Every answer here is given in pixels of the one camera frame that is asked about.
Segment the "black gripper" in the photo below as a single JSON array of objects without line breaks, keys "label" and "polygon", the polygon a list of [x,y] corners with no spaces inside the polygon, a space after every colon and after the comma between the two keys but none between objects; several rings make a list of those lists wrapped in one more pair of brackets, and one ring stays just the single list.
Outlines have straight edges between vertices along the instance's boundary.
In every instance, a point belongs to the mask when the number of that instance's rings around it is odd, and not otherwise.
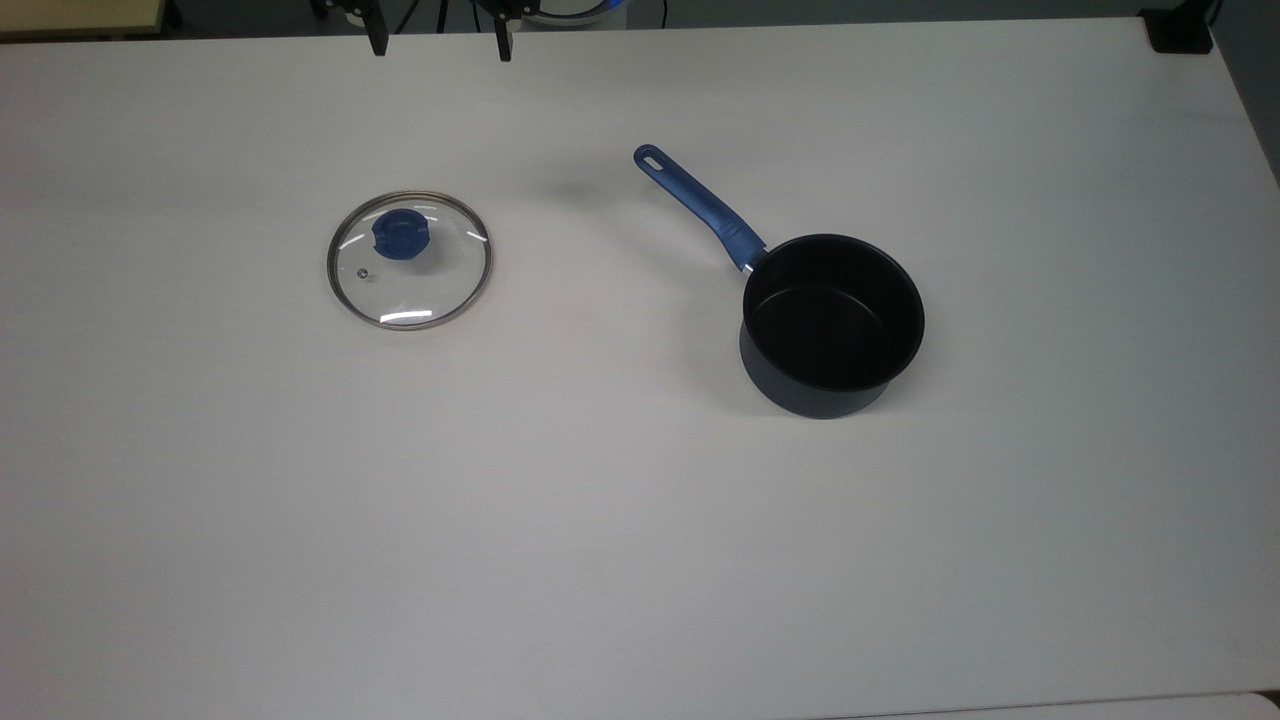
[{"label": "black gripper", "polygon": [[[521,19],[531,14],[530,1],[474,1],[486,14],[493,17],[495,41],[500,61],[512,61],[512,32],[511,20]],[[311,10],[316,17],[324,15],[333,8],[340,9],[348,15],[365,19],[365,29],[371,49],[376,56],[385,56],[389,42],[385,17],[379,1],[311,1]]]}]

